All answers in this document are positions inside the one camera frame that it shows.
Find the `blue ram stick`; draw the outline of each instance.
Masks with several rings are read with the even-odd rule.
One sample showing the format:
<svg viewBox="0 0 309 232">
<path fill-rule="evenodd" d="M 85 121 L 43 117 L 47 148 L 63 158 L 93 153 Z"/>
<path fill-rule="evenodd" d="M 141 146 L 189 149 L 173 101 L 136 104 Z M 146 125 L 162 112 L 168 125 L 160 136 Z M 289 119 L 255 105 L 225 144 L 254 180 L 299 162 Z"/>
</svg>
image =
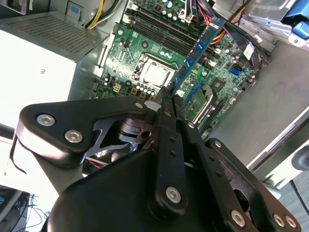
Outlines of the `blue ram stick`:
<svg viewBox="0 0 309 232">
<path fill-rule="evenodd" d="M 190 73 L 193 66 L 197 63 L 204 51 L 210 45 L 217 32 L 221 30 L 224 23 L 224 19 L 214 17 L 209 25 L 205 28 L 196 44 L 191 49 L 189 55 L 174 74 L 172 81 L 169 83 L 168 88 L 170 89 L 172 95 L 174 95 L 179 89 L 186 76 Z"/>
</svg>

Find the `sticker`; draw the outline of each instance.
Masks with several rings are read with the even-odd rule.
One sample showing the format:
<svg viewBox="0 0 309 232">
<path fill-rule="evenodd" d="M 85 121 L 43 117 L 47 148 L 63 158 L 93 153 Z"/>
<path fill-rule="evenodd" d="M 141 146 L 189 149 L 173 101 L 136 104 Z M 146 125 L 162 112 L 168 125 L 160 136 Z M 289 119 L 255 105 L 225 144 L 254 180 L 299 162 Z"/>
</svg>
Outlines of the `sticker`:
<svg viewBox="0 0 309 232">
<path fill-rule="evenodd" d="M 256 40 L 258 43 L 260 43 L 260 42 L 263 41 L 262 38 L 259 37 L 258 35 L 255 35 L 254 38 L 255 38 L 255 40 Z"/>
<path fill-rule="evenodd" d="M 213 23 L 209 23 L 210 26 L 212 26 L 213 28 L 216 28 L 216 29 L 219 29 L 219 26 L 218 25 L 215 25 Z"/>
<path fill-rule="evenodd" d="M 249 42 L 243 54 L 248 60 L 250 60 L 253 52 L 254 52 L 254 46 L 252 45 L 251 42 Z"/>
</svg>

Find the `blue plastic part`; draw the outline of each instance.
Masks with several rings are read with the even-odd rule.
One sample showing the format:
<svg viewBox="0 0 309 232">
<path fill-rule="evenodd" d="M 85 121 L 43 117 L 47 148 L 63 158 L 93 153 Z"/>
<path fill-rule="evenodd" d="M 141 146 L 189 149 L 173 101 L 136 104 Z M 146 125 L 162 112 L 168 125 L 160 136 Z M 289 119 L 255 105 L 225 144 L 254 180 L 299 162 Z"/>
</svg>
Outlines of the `blue plastic part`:
<svg viewBox="0 0 309 232">
<path fill-rule="evenodd" d="M 75 14 L 79 14 L 81 12 L 81 9 L 78 8 L 77 6 L 72 5 L 71 6 L 71 11 Z"/>
<path fill-rule="evenodd" d="M 240 76 L 240 71 L 234 69 L 234 68 L 230 68 L 229 72 L 235 76 Z"/>
<path fill-rule="evenodd" d="M 174 95 L 179 89 L 185 78 L 188 76 L 194 65 L 200 59 L 204 51 L 212 42 L 213 38 L 216 36 L 217 32 L 221 30 L 224 19 L 214 17 L 209 25 L 205 28 L 196 44 L 193 46 L 189 55 L 185 58 L 180 68 L 175 72 L 172 78 L 172 88 L 171 94 Z"/>
<path fill-rule="evenodd" d="M 298 23 L 293 27 L 292 32 L 304 40 L 309 39 L 309 25 L 305 22 Z"/>
<path fill-rule="evenodd" d="M 302 15 L 309 18 L 309 1 L 308 0 L 297 0 L 292 8 L 286 13 L 285 18 L 296 15 Z"/>
</svg>

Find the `capacitor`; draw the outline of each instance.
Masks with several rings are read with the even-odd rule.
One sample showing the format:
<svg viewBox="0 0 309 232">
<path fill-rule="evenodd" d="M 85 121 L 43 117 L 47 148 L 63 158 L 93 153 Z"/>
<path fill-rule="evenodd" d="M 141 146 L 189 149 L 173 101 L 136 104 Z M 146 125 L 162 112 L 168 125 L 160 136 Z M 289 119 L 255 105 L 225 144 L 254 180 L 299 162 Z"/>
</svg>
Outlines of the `capacitor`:
<svg viewBox="0 0 309 232">
<path fill-rule="evenodd" d="M 171 1 L 168 1 L 167 3 L 166 3 L 166 7 L 167 8 L 171 8 L 173 6 L 173 3 L 171 2 Z"/>
<path fill-rule="evenodd" d="M 131 85 L 132 85 L 132 82 L 129 81 L 129 80 L 127 80 L 127 81 L 126 81 L 126 86 L 131 86 Z"/>
</svg>

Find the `chip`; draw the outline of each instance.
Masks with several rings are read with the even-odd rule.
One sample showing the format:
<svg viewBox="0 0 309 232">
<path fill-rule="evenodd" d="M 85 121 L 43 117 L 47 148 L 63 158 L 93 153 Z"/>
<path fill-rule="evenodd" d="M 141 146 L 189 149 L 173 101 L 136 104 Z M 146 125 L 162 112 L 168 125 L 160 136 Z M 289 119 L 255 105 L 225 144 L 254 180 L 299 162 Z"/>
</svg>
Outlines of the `chip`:
<svg viewBox="0 0 309 232">
<path fill-rule="evenodd" d="M 225 81 L 220 80 L 219 78 L 214 79 L 212 83 L 212 88 L 215 90 L 216 93 L 220 92 L 220 90 L 223 88 L 225 85 Z"/>
<path fill-rule="evenodd" d="M 154 7 L 154 10 L 157 11 L 157 12 L 161 12 L 162 10 L 162 6 L 157 4 L 155 7 Z"/>
</svg>

